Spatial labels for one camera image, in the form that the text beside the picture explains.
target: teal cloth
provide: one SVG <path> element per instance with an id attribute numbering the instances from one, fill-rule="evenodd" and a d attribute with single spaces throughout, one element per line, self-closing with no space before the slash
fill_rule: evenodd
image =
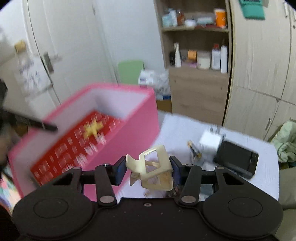
<path id="1" fill-rule="evenodd" d="M 279 162 L 296 161 L 296 123 L 288 121 L 281 127 L 280 131 L 272 139 L 278 153 Z"/>
<path id="2" fill-rule="evenodd" d="M 247 19 L 265 20 L 265 14 L 262 6 L 262 0 L 258 1 L 239 1 L 242 8 L 242 13 Z"/>

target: white door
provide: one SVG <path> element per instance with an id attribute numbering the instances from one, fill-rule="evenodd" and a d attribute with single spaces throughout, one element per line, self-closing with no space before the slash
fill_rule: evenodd
<path id="1" fill-rule="evenodd" d="M 289 7 L 291 21 L 291 56 L 282 99 L 296 104 L 296 11 Z"/>
<path id="2" fill-rule="evenodd" d="M 290 21 L 283 0 L 263 7 L 265 20 L 245 19 L 240 1 L 230 0 L 234 31 L 235 85 L 281 98 L 290 57 Z"/>
<path id="3" fill-rule="evenodd" d="M 39 54 L 52 59 L 48 70 L 61 102 L 87 84 L 116 82 L 92 0 L 28 0 L 28 8 Z"/>
<path id="4" fill-rule="evenodd" d="M 277 107 L 271 96 L 234 86 L 224 127 L 264 139 Z"/>

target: wooden cabinet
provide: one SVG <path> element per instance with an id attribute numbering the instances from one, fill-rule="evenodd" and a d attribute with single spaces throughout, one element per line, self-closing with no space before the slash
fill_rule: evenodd
<path id="1" fill-rule="evenodd" d="M 229 78 L 214 70 L 170 68 L 173 113 L 222 125 Z"/>
<path id="2" fill-rule="evenodd" d="M 166 68 L 170 67 L 169 53 L 174 50 L 174 43 L 179 43 L 180 50 L 203 50 L 211 51 L 214 43 L 220 46 L 224 42 L 228 46 L 229 72 L 231 68 L 231 15 L 229 0 L 154 0 L 156 16 L 158 19 L 160 39 L 162 42 L 163 59 Z M 167 14 L 167 9 L 181 9 L 186 19 L 196 18 L 196 15 L 213 13 L 215 8 L 226 9 L 227 23 L 230 28 L 215 27 L 162 27 L 162 16 Z"/>
<path id="3" fill-rule="evenodd" d="M 287 81 L 282 99 L 296 104 L 296 11 L 289 7 L 291 21 L 291 56 Z"/>
<path id="4" fill-rule="evenodd" d="M 234 86 L 224 126 L 264 139 L 277 107 L 274 97 Z"/>
<path id="5" fill-rule="evenodd" d="M 285 101 L 280 101 L 278 110 L 268 130 L 265 140 L 270 140 L 270 138 L 272 138 L 279 131 L 281 126 L 290 118 L 296 120 L 296 105 L 287 103 Z"/>
<path id="6" fill-rule="evenodd" d="M 268 2 L 268 7 L 264 7 L 264 21 L 245 19 L 238 0 L 230 0 L 230 4 L 233 84 L 281 98 L 290 56 L 290 22 L 283 0 Z"/>

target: white cube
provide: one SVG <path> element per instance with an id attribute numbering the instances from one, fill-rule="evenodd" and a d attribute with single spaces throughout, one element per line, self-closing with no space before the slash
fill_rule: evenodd
<path id="1" fill-rule="evenodd" d="M 220 134 L 205 131 L 199 141 L 199 146 L 202 149 L 202 154 L 215 155 L 221 142 L 222 136 Z"/>

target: shelf board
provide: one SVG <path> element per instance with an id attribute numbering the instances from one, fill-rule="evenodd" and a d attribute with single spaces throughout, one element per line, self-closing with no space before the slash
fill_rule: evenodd
<path id="1" fill-rule="evenodd" d="M 225 79 L 229 80 L 228 74 L 222 74 L 221 71 L 219 70 L 212 70 L 211 68 L 207 70 L 203 69 L 197 69 L 197 68 L 192 68 L 187 65 L 181 66 L 180 68 L 175 68 L 174 66 L 169 67 L 170 73 L 172 73 L 175 76 L 180 76 L 184 77 L 187 75 L 191 76 L 199 76 L 203 78 L 219 78 L 219 79 Z"/>
<path id="2" fill-rule="evenodd" d="M 169 28 L 161 28 L 162 32 L 173 32 L 173 31 L 193 31 L 193 30 L 201 30 L 201 31 L 213 31 L 213 32 L 222 32 L 228 33 L 229 30 L 227 28 L 218 28 L 218 27 L 185 27 L 185 26 L 178 26 L 178 27 L 169 27 Z"/>

